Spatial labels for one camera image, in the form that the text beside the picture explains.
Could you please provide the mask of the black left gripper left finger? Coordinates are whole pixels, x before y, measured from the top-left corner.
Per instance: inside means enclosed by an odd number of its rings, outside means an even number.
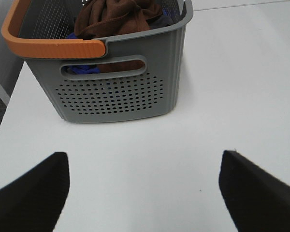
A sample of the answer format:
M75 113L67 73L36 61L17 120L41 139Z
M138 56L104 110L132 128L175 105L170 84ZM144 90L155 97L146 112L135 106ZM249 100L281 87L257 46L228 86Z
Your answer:
M0 232L51 232L70 189L68 156L55 152L0 189Z

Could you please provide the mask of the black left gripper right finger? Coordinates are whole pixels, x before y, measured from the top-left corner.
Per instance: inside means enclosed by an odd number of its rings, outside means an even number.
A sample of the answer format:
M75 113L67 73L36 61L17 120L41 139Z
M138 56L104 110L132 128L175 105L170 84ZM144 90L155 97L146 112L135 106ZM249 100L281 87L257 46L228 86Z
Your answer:
M239 232L290 232L290 186L225 150L219 189Z

